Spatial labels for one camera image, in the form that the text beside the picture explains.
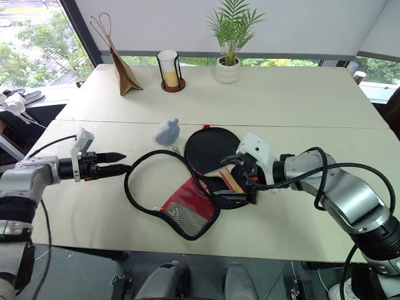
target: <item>potted plant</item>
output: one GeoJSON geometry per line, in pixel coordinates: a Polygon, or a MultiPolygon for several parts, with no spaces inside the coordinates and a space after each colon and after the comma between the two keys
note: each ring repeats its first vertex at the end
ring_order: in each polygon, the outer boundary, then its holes
{"type": "Polygon", "coordinates": [[[240,59],[236,54],[254,36],[253,26],[264,21],[264,14],[250,10],[245,0],[223,0],[222,6],[208,15],[207,22],[221,47],[222,57],[217,59],[216,77],[221,83],[234,83],[239,79],[240,59]]]}

